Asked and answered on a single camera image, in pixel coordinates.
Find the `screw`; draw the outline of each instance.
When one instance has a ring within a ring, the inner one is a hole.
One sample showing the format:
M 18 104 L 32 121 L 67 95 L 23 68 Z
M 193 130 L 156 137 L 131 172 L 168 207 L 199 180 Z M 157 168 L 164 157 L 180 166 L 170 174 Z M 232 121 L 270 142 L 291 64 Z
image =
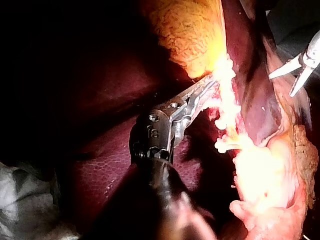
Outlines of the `screw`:
M 170 104 L 170 107 L 172 107 L 173 109 L 177 109 L 180 107 L 179 103 L 173 102 Z
M 159 117 L 155 114 L 150 114 L 149 115 L 149 120 L 153 123 L 158 122 L 159 121 Z

